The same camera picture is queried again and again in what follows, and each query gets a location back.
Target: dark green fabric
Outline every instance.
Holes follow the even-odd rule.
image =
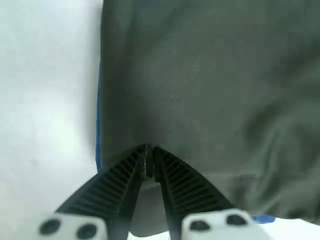
[[[320,1],[104,0],[101,157],[152,143],[252,215],[320,224]],[[167,230],[143,186],[132,233]]]

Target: blue edge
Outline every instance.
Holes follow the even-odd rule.
[[[96,145],[95,145],[95,163],[96,169],[98,173],[102,170],[101,166],[101,146],[100,146],[100,82],[101,82],[101,65],[99,66],[99,76],[98,76],[98,95],[97,95],[97,103],[96,103]],[[261,215],[261,216],[253,216],[253,220],[255,220],[258,224],[268,224],[273,223],[276,218],[274,216],[269,215]]]

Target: white surface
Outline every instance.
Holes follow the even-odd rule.
[[[0,0],[1,239],[55,210],[96,172],[101,5]],[[318,226],[300,220],[263,227],[276,239],[320,236]]]
[[[42,224],[52,219],[60,221],[57,231],[45,236],[40,234]],[[26,222],[19,228],[13,240],[79,240],[77,231],[87,224],[96,226],[96,233],[90,240],[108,240],[106,224],[102,219],[64,213],[45,215]]]

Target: gray cloth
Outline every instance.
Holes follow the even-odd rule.
[[[320,1],[104,0],[101,157],[160,145],[252,215],[320,224]],[[167,230],[142,187],[131,231]]]

